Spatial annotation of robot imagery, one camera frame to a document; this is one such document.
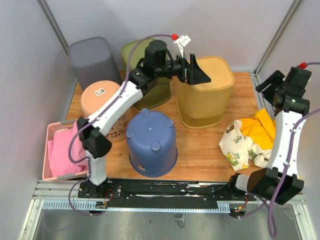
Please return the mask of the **yellow mesh waste bin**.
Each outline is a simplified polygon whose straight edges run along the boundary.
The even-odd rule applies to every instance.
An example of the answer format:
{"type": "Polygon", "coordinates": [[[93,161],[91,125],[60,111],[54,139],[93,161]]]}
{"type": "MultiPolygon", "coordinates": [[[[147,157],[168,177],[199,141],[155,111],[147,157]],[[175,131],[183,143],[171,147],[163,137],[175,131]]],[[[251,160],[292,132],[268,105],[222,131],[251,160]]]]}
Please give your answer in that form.
{"type": "Polygon", "coordinates": [[[222,57],[207,56],[196,60],[211,82],[198,85],[182,84],[179,87],[176,106],[182,124],[190,129],[203,129],[222,121],[235,78],[222,57]]]}

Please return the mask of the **green mesh waste bin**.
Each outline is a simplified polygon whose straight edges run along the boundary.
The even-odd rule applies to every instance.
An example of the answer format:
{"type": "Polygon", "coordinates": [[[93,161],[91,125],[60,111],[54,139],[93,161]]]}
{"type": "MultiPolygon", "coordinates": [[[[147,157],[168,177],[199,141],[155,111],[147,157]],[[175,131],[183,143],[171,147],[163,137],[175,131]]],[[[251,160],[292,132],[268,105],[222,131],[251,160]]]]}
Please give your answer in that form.
{"type": "MultiPolygon", "coordinates": [[[[130,70],[133,70],[138,61],[144,57],[145,55],[145,48],[149,46],[149,43],[151,41],[155,40],[154,38],[149,38],[145,41],[143,41],[133,52],[131,58],[130,58],[130,70]]],[[[124,74],[126,74],[127,70],[127,64],[129,61],[129,56],[139,40],[136,40],[134,42],[128,43],[121,49],[121,59],[122,59],[122,65],[123,65],[123,71],[124,74]]],[[[155,107],[158,107],[165,102],[167,102],[171,97],[171,85],[170,80],[166,77],[158,78],[157,79],[157,85],[151,89],[141,100],[137,101],[133,106],[136,109],[153,109],[155,107]]]]}

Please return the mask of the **blue plastic bucket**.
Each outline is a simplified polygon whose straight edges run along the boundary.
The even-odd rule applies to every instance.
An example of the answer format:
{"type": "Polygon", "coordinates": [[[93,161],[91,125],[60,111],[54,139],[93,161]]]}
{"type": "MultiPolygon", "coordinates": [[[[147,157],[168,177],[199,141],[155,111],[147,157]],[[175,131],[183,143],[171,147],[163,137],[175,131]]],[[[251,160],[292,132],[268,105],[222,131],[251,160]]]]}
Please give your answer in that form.
{"type": "Polygon", "coordinates": [[[142,109],[127,126],[126,143],[132,167],[143,176],[163,176],[177,162],[175,124],[162,112],[142,109]]]}

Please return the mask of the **peach plastic bucket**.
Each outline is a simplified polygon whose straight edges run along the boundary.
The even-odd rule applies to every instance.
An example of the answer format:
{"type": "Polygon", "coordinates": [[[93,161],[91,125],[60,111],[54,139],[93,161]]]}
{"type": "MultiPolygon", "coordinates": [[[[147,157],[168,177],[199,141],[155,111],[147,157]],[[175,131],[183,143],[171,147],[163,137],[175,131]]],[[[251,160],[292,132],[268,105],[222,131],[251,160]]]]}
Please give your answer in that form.
{"type": "MultiPolygon", "coordinates": [[[[89,85],[82,93],[80,105],[84,116],[88,118],[98,111],[120,88],[120,85],[110,80],[101,80],[89,85]]],[[[110,142],[125,138],[130,120],[133,118],[132,109],[129,108],[111,127],[105,136],[110,142]]]]}

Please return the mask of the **grey mesh waste bin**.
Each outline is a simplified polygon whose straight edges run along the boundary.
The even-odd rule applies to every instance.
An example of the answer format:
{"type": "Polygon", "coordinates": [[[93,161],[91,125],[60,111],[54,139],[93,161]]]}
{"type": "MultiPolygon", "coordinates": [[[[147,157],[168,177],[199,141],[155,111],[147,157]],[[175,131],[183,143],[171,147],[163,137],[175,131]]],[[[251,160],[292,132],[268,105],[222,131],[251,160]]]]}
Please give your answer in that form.
{"type": "Polygon", "coordinates": [[[82,90],[98,81],[123,80],[107,40],[92,37],[74,42],[68,47],[68,60],[82,90]]]}

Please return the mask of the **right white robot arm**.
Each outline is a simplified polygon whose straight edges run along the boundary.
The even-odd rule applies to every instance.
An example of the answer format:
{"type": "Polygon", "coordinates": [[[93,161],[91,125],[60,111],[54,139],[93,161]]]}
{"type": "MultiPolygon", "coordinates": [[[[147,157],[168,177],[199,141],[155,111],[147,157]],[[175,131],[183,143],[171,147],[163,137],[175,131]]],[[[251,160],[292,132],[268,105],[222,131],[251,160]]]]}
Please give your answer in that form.
{"type": "Polygon", "coordinates": [[[250,175],[236,173],[230,177],[226,188],[230,199],[238,200],[251,193],[284,205],[303,190],[304,181],[298,178],[297,153],[310,110],[310,101],[303,95],[311,75],[311,71],[293,66],[287,75],[276,70],[256,86],[256,91],[275,108],[274,144],[265,168],[250,175]]]}

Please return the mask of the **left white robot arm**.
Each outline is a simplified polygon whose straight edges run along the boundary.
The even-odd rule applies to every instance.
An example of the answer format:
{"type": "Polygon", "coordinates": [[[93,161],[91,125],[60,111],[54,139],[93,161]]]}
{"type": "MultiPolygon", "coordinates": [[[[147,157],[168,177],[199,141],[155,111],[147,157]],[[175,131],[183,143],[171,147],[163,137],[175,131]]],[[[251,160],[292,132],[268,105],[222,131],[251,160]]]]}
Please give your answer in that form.
{"type": "Polygon", "coordinates": [[[155,86],[158,78],[178,78],[188,85],[211,82],[211,78],[197,63],[195,54],[185,57],[184,48],[191,41],[187,35],[171,35],[179,53],[173,58],[167,44],[158,40],[158,35],[151,35],[151,40],[134,69],[126,69],[125,80],[119,90],[99,110],[89,117],[80,117],[76,123],[82,147],[88,162],[88,173],[80,181],[82,190],[88,189],[85,197],[105,197],[109,192],[108,178],[105,171],[106,155],[112,143],[105,137],[116,121],[136,102],[141,100],[155,86]]]}

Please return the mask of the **yellow cloth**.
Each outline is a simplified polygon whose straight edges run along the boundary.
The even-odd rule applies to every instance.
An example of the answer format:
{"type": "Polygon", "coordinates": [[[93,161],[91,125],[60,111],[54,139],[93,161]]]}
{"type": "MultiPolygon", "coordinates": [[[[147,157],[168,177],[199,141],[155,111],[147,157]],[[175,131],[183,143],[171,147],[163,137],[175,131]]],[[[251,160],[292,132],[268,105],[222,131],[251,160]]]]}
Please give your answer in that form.
{"type": "Polygon", "coordinates": [[[271,150],[276,136],[276,121],[272,120],[265,108],[258,110],[254,116],[241,118],[241,133],[250,137],[262,150],[271,150]]]}

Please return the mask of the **white cartoon print cloth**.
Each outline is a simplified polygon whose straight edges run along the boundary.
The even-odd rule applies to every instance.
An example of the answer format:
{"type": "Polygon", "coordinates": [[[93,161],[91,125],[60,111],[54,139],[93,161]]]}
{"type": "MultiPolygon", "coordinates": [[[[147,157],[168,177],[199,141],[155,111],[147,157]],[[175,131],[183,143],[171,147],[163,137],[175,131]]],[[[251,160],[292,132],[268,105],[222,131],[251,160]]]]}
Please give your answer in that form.
{"type": "Polygon", "coordinates": [[[234,171],[249,168],[250,162],[259,168],[265,168],[272,149],[261,149],[249,136],[241,132],[242,122],[234,120],[224,131],[218,145],[222,154],[234,171]]]}

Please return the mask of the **pink plastic basket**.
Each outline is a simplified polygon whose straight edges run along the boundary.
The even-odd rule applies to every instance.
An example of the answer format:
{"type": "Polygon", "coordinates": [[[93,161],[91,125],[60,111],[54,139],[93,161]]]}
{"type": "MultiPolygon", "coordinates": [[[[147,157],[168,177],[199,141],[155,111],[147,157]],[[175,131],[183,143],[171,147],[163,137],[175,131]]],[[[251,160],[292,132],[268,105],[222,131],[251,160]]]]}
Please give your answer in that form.
{"type": "Polygon", "coordinates": [[[80,177],[86,177],[88,173],[88,168],[86,167],[83,171],[72,172],[72,173],[62,173],[59,175],[52,174],[51,163],[56,163],[56,161],[51,160],[51,154],[53,150],[54,137],[57,132],[68,131],[73,128],[74,122],[76,120],[67,120],[61,122],[50,123],[46,130],[46,144],[44,150],[43,159],[43,170],[42,170],[42,180],[47,182],[56,182],[70,180],[80,177]]]}

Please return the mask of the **pink towel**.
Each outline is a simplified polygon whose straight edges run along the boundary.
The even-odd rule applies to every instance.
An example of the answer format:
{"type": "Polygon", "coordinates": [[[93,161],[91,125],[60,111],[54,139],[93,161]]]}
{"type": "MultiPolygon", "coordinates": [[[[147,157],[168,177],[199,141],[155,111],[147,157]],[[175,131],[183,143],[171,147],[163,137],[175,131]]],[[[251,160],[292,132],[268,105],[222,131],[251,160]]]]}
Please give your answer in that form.
{"type": "Polygon", "coordinates": [[[72,129],[60,131],[54,135],[50,159],[51,161],[55,161],[55,163],[51,162],[51,173],[53,175],[78,173],[85,168],[88,170],[88,162],[86,160],[80,163],[73,163],[68,156],[70,142],[77,132],[77,123],[74,122],[72,129]]]}

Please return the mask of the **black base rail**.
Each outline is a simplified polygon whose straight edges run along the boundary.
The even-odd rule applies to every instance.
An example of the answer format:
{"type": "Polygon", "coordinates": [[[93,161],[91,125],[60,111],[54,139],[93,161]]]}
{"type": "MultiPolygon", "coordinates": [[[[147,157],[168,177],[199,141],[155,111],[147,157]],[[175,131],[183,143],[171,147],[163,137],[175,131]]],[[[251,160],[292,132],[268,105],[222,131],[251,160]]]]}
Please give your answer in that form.
{"type": "Polygon", "coordinates": [[[107,205],[120,199],[155,199],[188,202],[195,199],[216,201],[254,201],[244,193],[231,193],[224,182],[174,181],[154,179],[109,178],[99,186],[91,181],[79,185],[80,199],[101,199],[107,205]]]}

